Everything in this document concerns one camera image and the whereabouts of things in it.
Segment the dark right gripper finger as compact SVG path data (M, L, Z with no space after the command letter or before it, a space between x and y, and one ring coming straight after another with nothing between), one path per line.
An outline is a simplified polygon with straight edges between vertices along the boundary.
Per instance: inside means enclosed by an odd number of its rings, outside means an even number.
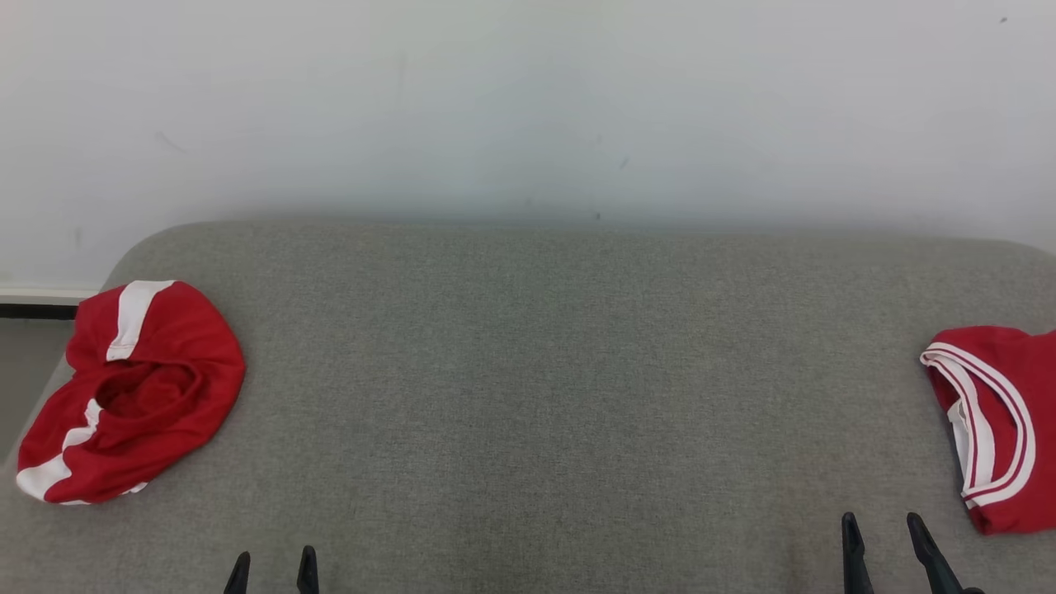
M964 587L955 576L953 568L947 563L940 547L934 541L931 532L927 530L922 517L916 512L909 512L906 522L917 561L926 572L931 593L964 593Z
M846 594L874 594L865 560L866 545L861 536L856 516L845 512L841 516L842 586Z

